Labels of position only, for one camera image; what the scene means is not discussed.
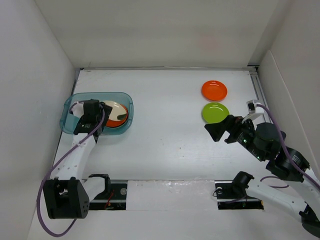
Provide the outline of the lime green plate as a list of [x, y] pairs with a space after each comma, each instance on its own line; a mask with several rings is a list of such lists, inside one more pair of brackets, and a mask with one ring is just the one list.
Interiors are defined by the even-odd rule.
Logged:
[[203, 107], [201, 114], [206, 123], [215, 124], [223, 121], [230, 112], [225, 105], [218, 102], [210, 102]]

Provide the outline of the orange plate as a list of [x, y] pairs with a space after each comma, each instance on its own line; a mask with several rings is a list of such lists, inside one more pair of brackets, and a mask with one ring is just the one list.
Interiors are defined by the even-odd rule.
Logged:
[[220, 81], [209, 80], [202, 85], [201, 93], [206, 99], [214, 102], [219, 102], [227, 96], [228, 89]]
[[126, 116], [126, 119], [125, 120], [121, 120], [121, 121], [113, 121], [113, 120], [110, 120], [108, 118], [107, 122], [106, 122], [106, 127], [108, 128], [117, 128], [117, 127], [120, 127], [121, 125], [123, 125], [127, 118], [128, 118], [128, 110], [126, 109], [126, 112], [127, 112], [127, 116]]

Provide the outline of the cream plate with black patch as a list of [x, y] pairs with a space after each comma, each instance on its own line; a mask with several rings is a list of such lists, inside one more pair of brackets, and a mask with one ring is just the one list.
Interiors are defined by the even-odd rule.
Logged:
[[112, 100], [105, 100], [104, 104], [112, 107], [111, 113], [109, 115], [109, 119], [112, 121], [123, 121], [127, 117], [127, 110], [124, 106], [122, 106], [120, 103], [117, 103]]

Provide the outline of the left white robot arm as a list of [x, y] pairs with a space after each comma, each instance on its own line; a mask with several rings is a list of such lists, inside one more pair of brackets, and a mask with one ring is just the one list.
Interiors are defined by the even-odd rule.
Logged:
[[112, 107], [97, 99], [81, 104], [83, 114], [73, 131], [71, 149], [63, 156], [62, 166], [53, 178], [45, 180], [43, 193], [50, 219], [84, 219], [90, 202], [107, 198], [111, 192], [108, 174], [91, 174], [83, 178], [89, 155], [96, 146], [112, 112]]

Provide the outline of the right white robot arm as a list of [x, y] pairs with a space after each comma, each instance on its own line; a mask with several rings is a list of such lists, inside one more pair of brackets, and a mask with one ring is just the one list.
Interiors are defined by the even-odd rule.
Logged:
[[254, 126], [251, 119], [233, 115], [204, 127], [214, 142], [228, 133], [227, 144], [239, 143], [260, 162], [267, 161], [265, 168], [272, 177], [285, 182], [300, 195], [299, 198], [287, 195], [240, 171], [233, 180], [216, 181], [213, 196], [217, 198], [220, 210], [266, 202], [292, 216], [311, 235], [320, 236], [320, 191], [305, 176], [311, 169], [303, 155], [290, 147], [282, 148], [280, 137], [286, 137], [283, 131], [277, 131], [272, 123]]

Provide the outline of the blue transparent plastic bin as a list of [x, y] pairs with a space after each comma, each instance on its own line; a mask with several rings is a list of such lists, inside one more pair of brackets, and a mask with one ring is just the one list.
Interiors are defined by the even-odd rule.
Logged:
[[81, 92], [71, 95], [63, 105], [63, 112], [59, 120], [60, 129], [66, 134], [73, 134], [76, 125], [79, 121], [79, 117], [70, 113], [70, 109], [76, 102], [83, 102], [90, 99], [99, 101], [114, 101], [123, 105], [128, 111], [128, 118], [118, 127], [105, 127], [103, 135], [121, 135], [127, 131], [131, 126], [134, 117], [134, 103], [130, 95], [125, 92]]

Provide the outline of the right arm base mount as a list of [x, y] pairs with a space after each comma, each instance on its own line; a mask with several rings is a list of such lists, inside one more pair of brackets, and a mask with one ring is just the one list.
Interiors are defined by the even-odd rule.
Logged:
[[261, 200], [234, 190], [231, 180], [216, 180], [214, 185], [212, 196], [216, 198], [218, 210], [264, 210]]

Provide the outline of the aluminium rail right side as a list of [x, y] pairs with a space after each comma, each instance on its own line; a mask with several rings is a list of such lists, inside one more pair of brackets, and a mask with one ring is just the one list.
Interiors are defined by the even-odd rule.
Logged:
[[256, 99], [261, 104], [263, 104], [264, 106], [268, 107], [267, 100], [266, 100], [266, 97], [264, 95], [263, 88], [262, 88], [262, 85], [261, 85], [261, 82], [260, 82], [260, 78], [259, 78], [259, 75], [258, 75], [258, 68], [259, 67], [257, 65], [249, 65], [248, 66], [249, 75], [251, 77], [253, 88], [254, 88], [254, 91], [255, 91], [255, 94], [256, 94]]

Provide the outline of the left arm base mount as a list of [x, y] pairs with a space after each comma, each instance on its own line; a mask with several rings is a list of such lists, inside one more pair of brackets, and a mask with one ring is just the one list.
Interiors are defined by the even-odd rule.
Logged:
[[90, 211], [125, 211], [128, 182], [112, 181], [110, 193], [100, 193], [90, 202]]

